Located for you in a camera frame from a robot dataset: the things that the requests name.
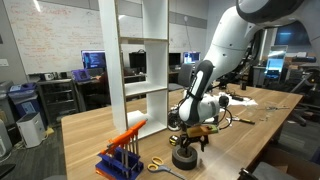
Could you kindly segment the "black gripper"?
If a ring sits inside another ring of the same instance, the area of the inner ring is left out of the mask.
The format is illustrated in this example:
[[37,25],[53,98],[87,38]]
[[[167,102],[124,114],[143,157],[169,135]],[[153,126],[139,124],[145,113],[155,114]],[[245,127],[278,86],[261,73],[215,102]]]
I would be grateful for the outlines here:
[[210,134],[210,127],[208,125],[199,125],[186,129],[186,132],[180,135],[180,146],[188,152],[188,146],[191,143],[199,142],[201,151],[209,143],[208,135]]

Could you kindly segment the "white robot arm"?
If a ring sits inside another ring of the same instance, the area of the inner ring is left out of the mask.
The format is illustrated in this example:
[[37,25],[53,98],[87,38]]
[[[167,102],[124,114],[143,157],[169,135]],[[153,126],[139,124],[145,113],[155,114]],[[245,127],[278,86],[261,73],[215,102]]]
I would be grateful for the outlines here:
[[204,96],[208,86],[239,65],[257,31],[295,21],[304,26],[314,52],[319,54],[320,0],[236,0],[221,16],[211,46],[195,69],[179,107],[182,122],[194,126],[216,116],[219,101]]

